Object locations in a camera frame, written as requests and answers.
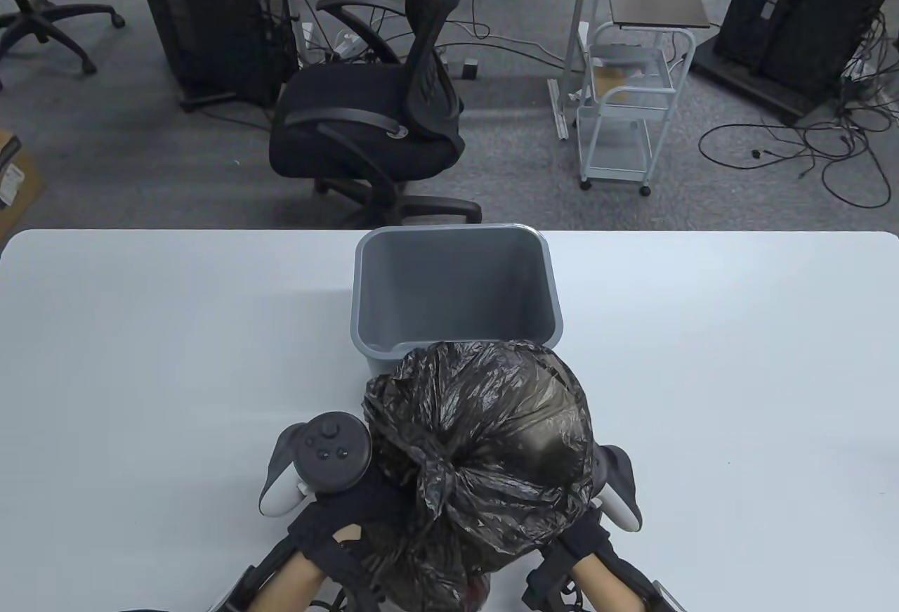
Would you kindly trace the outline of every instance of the label on box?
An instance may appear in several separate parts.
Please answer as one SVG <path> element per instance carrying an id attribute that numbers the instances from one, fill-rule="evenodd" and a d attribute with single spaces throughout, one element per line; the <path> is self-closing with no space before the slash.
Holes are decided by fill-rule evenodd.
<path id="1" fill-rule="evenodd" d="M 3 201 L 7 207 L 12 207 L 23 181 L 25 181 L 25 172 L 10 162 L 6 166 L 3 178 L 0 178 L 0 201 Z"/>

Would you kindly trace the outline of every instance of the white vr controller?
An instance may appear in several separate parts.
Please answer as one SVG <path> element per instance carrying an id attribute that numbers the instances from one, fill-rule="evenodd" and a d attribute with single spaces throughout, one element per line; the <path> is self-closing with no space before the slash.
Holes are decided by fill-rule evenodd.
<path id="1" fill-rule="evenodd" d="M 353 487 L 372 461 L 369 430 L 348 413 L 323 413 L 309 423 L 286 428 L 275 443 L 268 476 L 259 496 L 263 516 L 286 516 L 312 493 L 337 493 Z M 591 501 L 627 532 L 639 531 L 634 475 L 627 454 L 613 445 L 594 448 Z"/>
<path id="2" fill-rule="evenodd" d="M 369 430 L 349 413 L 323 413 L 286 428 L 275 443 L 259 496 L 263 516 L 286 516 L 312 493 L 355 486 L 372 461 Z"/>

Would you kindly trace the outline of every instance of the controller button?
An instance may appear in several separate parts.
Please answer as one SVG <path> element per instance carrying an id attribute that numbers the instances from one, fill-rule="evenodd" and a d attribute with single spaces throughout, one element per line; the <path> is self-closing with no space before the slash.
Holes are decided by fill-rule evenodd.
<path id="1" fill-rule="evenodd" d="M 338 425 L 334 420 L 325 420 L 322 423 L 322 436 L 325 438 L 334 438 L 340 434 L 340 425 Z"/>

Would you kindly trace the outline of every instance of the chair seat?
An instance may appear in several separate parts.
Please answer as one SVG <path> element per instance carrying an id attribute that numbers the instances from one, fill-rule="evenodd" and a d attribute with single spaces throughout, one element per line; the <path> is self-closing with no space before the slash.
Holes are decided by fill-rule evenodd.
<path id="1" fill-rule="evenodd" d="M 349 153 L 322 136 L 315 124 L 285 127 L 284 118 L 311 108 L 359 108 L 393 118 L 407 126 L 402 104 L 407 71 L 398 64 L 321 64 L 296 73 L 275 108 L 269 162 L 274 171 L 292 178 L 362 178 Z M 409 133 L 394 139 L 376 127 L 328 123 L 378 163 L 392 181 L 420 181 L 451 167 L 459 152 L 448 140 Z"/>

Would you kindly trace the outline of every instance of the gray trash bin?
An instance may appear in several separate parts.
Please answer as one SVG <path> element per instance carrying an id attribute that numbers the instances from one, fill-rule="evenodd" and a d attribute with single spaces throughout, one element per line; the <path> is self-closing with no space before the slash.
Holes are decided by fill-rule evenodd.
<path id="1" fill-rule="evenodd" d="M 350 335 L 373 375 L 440 340 L 562 336 L 549 246 L 527 226 L 396 226 L 356 248 Z"/>

